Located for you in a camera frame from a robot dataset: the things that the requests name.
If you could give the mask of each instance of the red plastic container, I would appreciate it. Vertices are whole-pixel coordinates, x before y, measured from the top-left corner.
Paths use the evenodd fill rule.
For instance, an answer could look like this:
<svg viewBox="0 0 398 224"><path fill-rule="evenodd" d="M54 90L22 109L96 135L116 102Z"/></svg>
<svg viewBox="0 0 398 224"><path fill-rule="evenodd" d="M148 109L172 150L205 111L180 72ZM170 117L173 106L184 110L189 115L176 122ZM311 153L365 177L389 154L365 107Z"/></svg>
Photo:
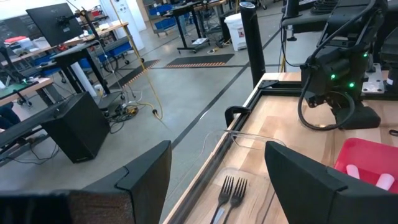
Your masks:
<svg viewBox="0 0 398 224"><path fill-rule="evenodd" d="M359 178L375 185L381 174L395 178L390 192L398 194L398 147L358 138L347 139L338 155L335 169L347 174L346 166L358 167Z"/></svg>

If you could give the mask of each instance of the black box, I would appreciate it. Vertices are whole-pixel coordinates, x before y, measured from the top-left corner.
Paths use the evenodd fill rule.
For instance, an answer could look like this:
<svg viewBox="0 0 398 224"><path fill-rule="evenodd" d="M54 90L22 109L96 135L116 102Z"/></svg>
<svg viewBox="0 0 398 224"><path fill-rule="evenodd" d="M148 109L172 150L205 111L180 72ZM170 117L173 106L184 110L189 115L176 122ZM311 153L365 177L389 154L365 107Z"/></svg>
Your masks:
<svg viewBox="0 0 398 224"><path fill-rule="evenodd" d="M42 127L73 163L94 159L110 130L88 92L67 99Z"/></svg>

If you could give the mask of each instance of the floor mat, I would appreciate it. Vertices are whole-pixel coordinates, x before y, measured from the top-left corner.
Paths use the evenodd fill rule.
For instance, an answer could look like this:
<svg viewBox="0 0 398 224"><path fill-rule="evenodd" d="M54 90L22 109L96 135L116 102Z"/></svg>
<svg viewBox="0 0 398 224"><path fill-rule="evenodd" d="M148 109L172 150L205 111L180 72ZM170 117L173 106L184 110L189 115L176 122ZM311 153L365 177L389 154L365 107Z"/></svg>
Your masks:
<svg viewBox="0 0 398 224"><path fill-rule="evenodd" d="M208 55L197 57L176 58L168 63L165 68L211 67L227 63L234 54Z"/></svg>
<svg viewBox="0 0 398 224"><path fill-rule="evenodd" d="M148 69L153 67L157 62L159 62L159 60L149 60L149 61L144 62L145 70L142 70L142 67L138 66L136 69L134 69L127 75L123 76L123 78L121 78L119 80L120 86L124 87L127 84L132 83L134 80L136 80L142 74L144 74ZM118 90L118 89L120 89L120 87L119 87L119 84L116 82L116 83L113 83L109 87L109 89L111 89L111 90L117 89Z"/></svg>

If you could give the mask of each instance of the white paper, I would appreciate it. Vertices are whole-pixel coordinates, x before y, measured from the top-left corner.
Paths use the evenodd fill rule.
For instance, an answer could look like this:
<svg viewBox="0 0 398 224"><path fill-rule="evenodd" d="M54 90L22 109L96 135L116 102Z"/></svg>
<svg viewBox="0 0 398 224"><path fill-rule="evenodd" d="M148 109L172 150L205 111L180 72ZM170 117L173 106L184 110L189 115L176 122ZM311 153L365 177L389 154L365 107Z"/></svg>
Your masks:
<svg viewBox="0 0 398 224"><path fill-rule="evenodd" d="M193 45L198 45L198 44L202 44L204 43L204 41L206 41L207 38L197 38L197 40L194 41L194 43L192 43Z"/></svg>

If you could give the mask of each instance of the silver fork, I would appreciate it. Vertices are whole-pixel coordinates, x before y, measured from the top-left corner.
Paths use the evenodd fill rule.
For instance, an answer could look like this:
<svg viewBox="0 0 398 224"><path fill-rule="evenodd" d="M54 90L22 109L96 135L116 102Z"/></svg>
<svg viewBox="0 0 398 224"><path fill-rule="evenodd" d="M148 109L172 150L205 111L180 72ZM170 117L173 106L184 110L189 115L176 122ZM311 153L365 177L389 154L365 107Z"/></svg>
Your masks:
<svg viewBox="0 0 398 224"><path fill-rule="evenodd" d="M214 213L213 218L211 219L211 222L210 222L211 224L214 223L214 219L216 218L218 210L221 208L221 206L226 204L229 201L233 185L234 185L234 177L227 175L225 177L223 186L221 188L221 192L218 195L218 205L216 208L216 212Z"/></svg>
<svg viewBox="0 0 398 224"><path fill-rule="evenodd" d="M223 224L226 224L226 221L231 213L232 209L239 207L242 204L244 194L246 193L246 185L248 184L248 180L239 178L238 183L236 183L234 194L231 197L231 208L229 208L228 213L224 219Z"/></svg>

